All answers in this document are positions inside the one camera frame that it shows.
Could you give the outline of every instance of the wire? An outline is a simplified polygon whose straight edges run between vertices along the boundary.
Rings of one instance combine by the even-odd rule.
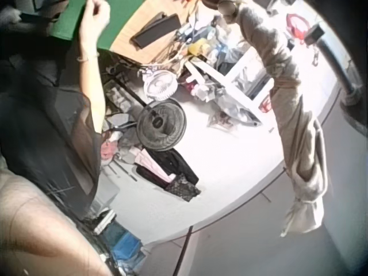
[[[155,66],[164,66],[164,65],[167,65],[167,64],[171,63],[173,60],[177,59],[177,57],[180,55],[180,53],[184,50],[184,47],[185,46],[186,46],[186,43],[184,43],[180,47],[178,53],[174,57],[172,57],[171,59],[167,60],[166,62],[163,62],[163,63],[151,63],[151,64],[141,64],[140,66],[142,66],[142,67],[155,67]]]

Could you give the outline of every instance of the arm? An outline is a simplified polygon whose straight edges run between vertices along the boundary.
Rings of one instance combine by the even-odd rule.
[[[79,28],[80,89],[91,102],[94,129],[101,133],[105,118],[105,96],[99,74],[97,40],[109,23],[110,6],[105,0],[87,0]]]

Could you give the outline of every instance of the white tile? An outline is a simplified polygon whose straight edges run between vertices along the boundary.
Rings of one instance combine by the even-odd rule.
[[[152,249],[145,260],[140,276],[172,276],[181,248],[172,243],[163,243]]]

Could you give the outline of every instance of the beige cloth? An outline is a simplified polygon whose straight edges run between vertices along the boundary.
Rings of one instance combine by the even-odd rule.
[[[243,1],[232,21],[240,25],[244,38],[257,50],[275,81],[271,103],[295,192],[281,236],[309,232],[321,225],[324,216],[322,196],[327,191],[327,168],[322,128],[312,112],[304,110],[298,66],[285,35],[275,28],[266,12],[253,1]]]

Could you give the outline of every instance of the pink cloth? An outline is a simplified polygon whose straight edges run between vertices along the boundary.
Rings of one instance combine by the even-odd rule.
[[[175,175],[168,176],[164,170],[151,158],[145,149],[137,154],[135,162],[145,167],[147,170],[150,170],[152,173],[168,183],[171,183],[175,178]]]

